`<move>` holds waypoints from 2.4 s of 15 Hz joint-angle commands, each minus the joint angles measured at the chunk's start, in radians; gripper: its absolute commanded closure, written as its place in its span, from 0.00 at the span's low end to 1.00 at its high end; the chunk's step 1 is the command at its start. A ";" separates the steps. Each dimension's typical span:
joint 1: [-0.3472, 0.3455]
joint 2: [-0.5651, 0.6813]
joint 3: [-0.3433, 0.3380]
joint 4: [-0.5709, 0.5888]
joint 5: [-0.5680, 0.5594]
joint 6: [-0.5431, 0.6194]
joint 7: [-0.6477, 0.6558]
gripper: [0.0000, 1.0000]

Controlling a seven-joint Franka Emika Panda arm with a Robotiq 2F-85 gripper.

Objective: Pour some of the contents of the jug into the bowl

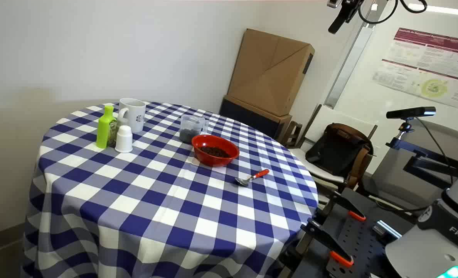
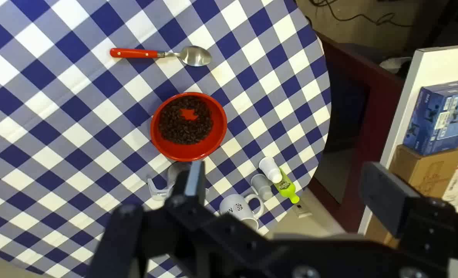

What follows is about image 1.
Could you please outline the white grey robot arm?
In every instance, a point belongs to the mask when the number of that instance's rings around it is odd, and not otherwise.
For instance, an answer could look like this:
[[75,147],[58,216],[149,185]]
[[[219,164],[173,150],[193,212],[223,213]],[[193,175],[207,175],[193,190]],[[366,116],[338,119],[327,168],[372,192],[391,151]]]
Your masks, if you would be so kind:
[[458,278],[458,179],[386,246],[386,256],[401,278]]

